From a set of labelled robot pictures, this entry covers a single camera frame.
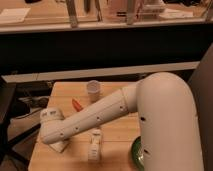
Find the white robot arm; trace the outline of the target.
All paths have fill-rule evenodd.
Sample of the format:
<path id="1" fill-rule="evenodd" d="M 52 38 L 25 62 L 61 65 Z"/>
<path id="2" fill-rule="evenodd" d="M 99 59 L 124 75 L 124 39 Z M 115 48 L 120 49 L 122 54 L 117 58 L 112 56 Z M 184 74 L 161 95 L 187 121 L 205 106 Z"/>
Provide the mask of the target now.
<path id="1" fill-rule="evenodd" d="M 41 141 L 63 141 L 130 113 L 139 117 L 144 171 L 204 171 L 193 93 L 169 72 L 122 87 L 67 118 L 57 108 L 43 110 Z"/>

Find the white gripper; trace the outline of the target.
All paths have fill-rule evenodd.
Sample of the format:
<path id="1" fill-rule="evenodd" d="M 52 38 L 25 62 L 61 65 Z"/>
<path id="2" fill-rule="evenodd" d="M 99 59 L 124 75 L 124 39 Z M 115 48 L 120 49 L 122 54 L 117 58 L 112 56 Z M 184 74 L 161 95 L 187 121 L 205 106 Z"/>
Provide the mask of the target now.
<path id="1" fill-rule="evenodd" d="M 56 107 L 43 109 L 40 113 L 40 123 L 44 129 L 54 127 L 63 120 L 62 111 Z"/>

